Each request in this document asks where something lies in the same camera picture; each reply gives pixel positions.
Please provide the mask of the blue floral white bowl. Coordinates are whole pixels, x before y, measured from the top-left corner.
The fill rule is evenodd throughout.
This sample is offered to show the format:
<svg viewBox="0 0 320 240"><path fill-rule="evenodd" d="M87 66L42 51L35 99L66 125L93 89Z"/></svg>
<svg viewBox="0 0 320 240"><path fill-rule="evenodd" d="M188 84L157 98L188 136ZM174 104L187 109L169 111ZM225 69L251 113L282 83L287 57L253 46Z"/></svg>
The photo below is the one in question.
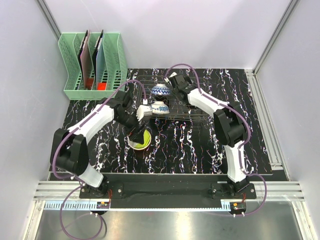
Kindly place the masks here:
<svg viewBox="0 0 320 240"><path fill-rule="evenodd" d="M170 113L169 107L164 101L154 101L151 104L152 113L157 115L166 115Z"/></svg>

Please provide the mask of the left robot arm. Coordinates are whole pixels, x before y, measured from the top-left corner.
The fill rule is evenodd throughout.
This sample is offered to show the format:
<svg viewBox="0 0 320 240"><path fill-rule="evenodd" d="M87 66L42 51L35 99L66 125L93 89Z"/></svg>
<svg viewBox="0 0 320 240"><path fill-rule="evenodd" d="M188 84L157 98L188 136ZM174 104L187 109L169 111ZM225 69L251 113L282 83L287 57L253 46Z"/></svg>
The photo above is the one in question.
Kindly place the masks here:
<svg viewBox="0 0 320 240"><path fill-rule="evenodd" d="M150 116L153 110L144 100L136 113L129 114L126 110L131 103L132 99L126 92L118 91L113 98L103 98L76 125L57 129L53 135L50 156L52 169L66 171L80 182L83 190L89 190L97 198L109 196L108 178L90 164L88 143L105 125L116 121L124 127L132 149L146 149L151 142L151 134L142 119Z"/></svg>

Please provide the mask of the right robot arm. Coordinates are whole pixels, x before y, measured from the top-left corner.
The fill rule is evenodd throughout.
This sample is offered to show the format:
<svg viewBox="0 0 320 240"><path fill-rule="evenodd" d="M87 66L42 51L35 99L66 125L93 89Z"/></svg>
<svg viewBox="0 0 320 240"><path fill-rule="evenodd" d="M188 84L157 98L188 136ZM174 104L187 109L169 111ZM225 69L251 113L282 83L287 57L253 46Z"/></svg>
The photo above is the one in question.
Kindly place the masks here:
<svg viewBox="0 0 320 240"><path fill-rule="evenodd" d="M213 127L218 142L223 145L227 160L227 183L222 192L239 198L249 185L245 173L244 145L249 137L249 126L240 114L237 102L219 100L204 90L188 76L173 73L165 81L173 88L175 97L188 105L197 107L213 117Z"/></svg>

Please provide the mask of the green patterned bowl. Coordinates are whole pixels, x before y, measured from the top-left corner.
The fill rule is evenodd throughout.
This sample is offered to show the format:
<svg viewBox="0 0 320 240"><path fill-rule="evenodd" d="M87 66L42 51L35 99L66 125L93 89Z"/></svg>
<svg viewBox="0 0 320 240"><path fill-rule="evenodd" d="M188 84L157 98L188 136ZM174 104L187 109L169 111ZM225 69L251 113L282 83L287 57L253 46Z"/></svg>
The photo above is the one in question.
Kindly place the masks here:
<svg viewBox="0 0 320 240"><path fill-rule="evenodd" d="M128 145L137 151L146 149L151 143L151 133L145 129L143 133L143 143L138 143L137 141L131 141L129 137L127 137Z"/></svg>

